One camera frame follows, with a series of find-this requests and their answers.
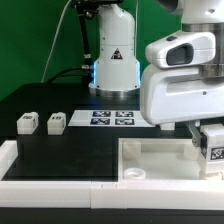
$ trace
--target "small white block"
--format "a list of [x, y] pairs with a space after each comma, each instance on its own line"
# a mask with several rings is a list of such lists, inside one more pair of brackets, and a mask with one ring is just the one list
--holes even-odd
[[31, 135], [39, 125], [38, 113], [25, 113], [17, 121], [17, 131], [19, 135]]
[[65, 127], [65, 113], [53, 113], [47, 122], [48, 135], [62, 135]]
[[126, 140], [123, 142], [122, 151], [124, 159], [139, 159], [141, 157], [141, 142], [136, 140]]
[[175, 123], [160, 124], [160, 128], [162, 131], [174, 131]]

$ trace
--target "cable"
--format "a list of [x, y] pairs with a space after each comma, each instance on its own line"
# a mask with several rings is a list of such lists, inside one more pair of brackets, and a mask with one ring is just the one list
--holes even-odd
[[47, 69], [48, 69], [48, 66], [49, 66], [49, 63], [50, 63], [50, 60], [51, 60], [51, 56], [53, 54], [54, 47], [55, 47], [55, 44], [56, 44], [56, 41], [57, 41], [57, 38], [58, 38], [58, 34], [59, 34], [59, 31], [60, 31], [60, 28], [61, 28], [61, 24], [63, 22], [66, 10], [67, 10], [67, 8], [68, 8], [68, 6], [70, 5], [71, 2], [72, 2], [72, 0], [69, 0], [67, 2], [67, 4], [65, 5], [63, 11], [62, 11], [61, 18], [59, 20], [59, 23], [58, 23], [58, 26], [57, 26], [57, 30], [56, 30], [56, 33], [55, 33], [55, 36], [54, 36], [54, 41], [53, 41], [53, 44], [52, 44], [52, 47], [51, 47], [51, 51], [50, 51], [50, 54], [48, 56], [47, 63], [46, 63], [45, 69], [44, 69], [44, 74], [43, 74], [41, 83], [44, 82], [44, 79], [45, 79], [45, 76], [46, 76], [46, 73], [47, 73]]
[[46, 83], [50, 84], [57, 78], [64, 78], [64, 77], [71, 77], [71, 76], [82, 77], [83, 75], [60, 75], [60, 76], [53, 77], [53, 78], [49, 79]]
[[138, 34], [138, 4], [139, 0], [136, 0], [136, 13], [135, 13], [135, 57], [137, 56], [137, 34]]
[[57, 73], [52, 78], [50, 78], [46, 83], [52, 83], [55, 79], [60, 78], [60, 77], [74, 76], [74, 75], [64, 75], [64, 74], [71, 72], [71, 71], [77, 71], [77, 70], [82, 70], [82, 68], [81, 67], [72, 67], [72, 68], [65, 69], [65, 70]]

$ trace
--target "black and white pattern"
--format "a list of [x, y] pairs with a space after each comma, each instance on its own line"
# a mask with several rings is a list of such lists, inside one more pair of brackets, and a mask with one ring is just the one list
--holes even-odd
[[93, 111], [93, 117], [110, 117], [111, 111]]
[[110, 119], [108, 118], [92, 118], [91, 125], [110, 125]]
[[24, 116], [23, 117], [23, 119], [27, 119], [27, 120], [32, 119], [32, 118], [33, 118], [33, 116]]
[[135, 125], [134, 119], [118, 118], [115, 119], [115, 125]]
[[134, 117], [133, 111], [117, 111], [116, 117]]
[[224, 148], [212, 149], [211, 160], [224, 159]]

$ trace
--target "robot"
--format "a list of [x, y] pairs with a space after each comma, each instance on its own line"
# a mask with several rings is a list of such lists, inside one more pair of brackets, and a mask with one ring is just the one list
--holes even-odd
[[197, 128], [198, 120], [224, 115], [224, 1], [158, 2], [182, 15], [182, 30], [146, 48], [140, 105], [150, 124], [187, 122], [200, 148], [202, 173], [224, 172], [224, 127]]
[[93, 80], [89, 84], [90, 93], [96, 95], [139, 95], [140, 65], [134, 55], [135, 21], [118, 7], [121, 2], [123, 0], [72, 1], [79, 15], [87, 19], [99, 15], [100, 56], [94, 62]]

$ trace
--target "white cylinder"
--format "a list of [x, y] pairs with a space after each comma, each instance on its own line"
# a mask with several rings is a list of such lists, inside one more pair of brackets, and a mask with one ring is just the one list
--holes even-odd
[[141, 142], [136, 140], [127, 140], [123, 142], [123, 158], [135, 160], [141, 157]]

